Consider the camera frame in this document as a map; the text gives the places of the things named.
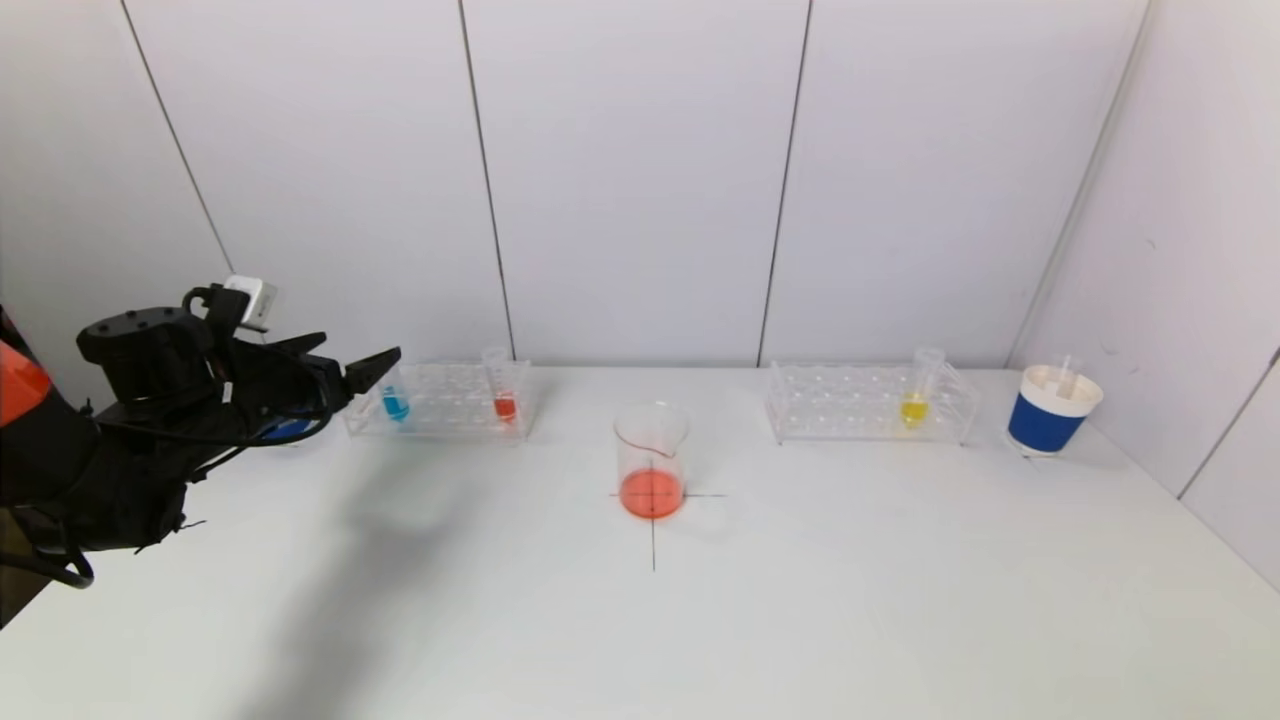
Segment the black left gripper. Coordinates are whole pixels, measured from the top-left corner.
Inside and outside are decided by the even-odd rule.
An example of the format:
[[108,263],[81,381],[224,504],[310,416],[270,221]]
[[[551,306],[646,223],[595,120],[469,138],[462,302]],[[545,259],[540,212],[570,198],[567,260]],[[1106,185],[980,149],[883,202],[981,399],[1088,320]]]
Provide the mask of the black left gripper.
[[247,413],[251,437],[314,437],[324,430],[351,396],[366,395],[396,369],[401,347],[346,365],[314,350],[325,332],[259,343],[233,341],[233,400]]

